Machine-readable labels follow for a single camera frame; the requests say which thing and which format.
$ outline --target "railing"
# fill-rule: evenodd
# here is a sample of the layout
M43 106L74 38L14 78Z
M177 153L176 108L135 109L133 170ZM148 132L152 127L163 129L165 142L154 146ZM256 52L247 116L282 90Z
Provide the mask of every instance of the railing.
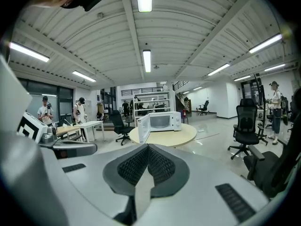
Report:
M158 91L163 91L163 87L127 89L127 90L122 90L121 95L122 96L132 96L132 95L140 94L140 93L150 93L150 92L158 92Z
M174 91L181 88L182 86L186 85L189 81L178 81L176 84L173 85Z

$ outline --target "round table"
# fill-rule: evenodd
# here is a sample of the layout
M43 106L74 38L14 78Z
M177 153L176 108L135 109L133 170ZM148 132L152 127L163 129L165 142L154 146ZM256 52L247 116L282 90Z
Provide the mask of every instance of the round table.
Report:
M194 127L182 123L182 130L180 131L151 132L145 143L177 147L192 141L196 135L197 130ZM133 142L140 144L138 127L131 130L129 136Z

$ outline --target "white desk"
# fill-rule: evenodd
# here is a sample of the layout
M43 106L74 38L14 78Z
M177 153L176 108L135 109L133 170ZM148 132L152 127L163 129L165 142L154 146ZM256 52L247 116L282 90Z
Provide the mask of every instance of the white desk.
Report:
M87 140L87 142L90 142L90 141L89 141L89 137L88 137L88 131L87 131L87 128L92 127L93 137L94 137L94 140L96 140L96 138L95 138L95 129L94 129L94 126L97 126L97 125L101 125L101 127L102 127L102 132L103 132L103 140L105 141L104 129L103 129L103 122L102 122L102 121L89 121L89 122L82 123L82 124L80 124L80 125L75 125L75 127L83 128L84 131L85 131L85 134L86 134L86 140Z

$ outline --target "wooden tabletop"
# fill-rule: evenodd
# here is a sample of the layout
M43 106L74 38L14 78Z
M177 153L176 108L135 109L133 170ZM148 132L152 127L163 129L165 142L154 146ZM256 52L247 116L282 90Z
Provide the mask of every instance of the wooden tabletop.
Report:
M182 130L180 131L151 132L145 143L176 147L192 141L196 135L197 130L193 126L182 123ZM129 136L133 142L140 144L137 127L131 130Z
M74 126L67 126L66 128L60 126L57 128L56 130L56 134L61 134L61 133L64 133L64 132L71 132L71 131L75 131L75 130L79 130L80 128L78 127L74 127Z

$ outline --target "microwave door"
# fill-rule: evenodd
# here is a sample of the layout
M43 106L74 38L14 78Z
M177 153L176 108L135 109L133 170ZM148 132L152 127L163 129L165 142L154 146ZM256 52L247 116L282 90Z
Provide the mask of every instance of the microwave door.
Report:
M138 119L137 122L138 122L139 142L141 144L144 144L151 132L150 116L146 115Z

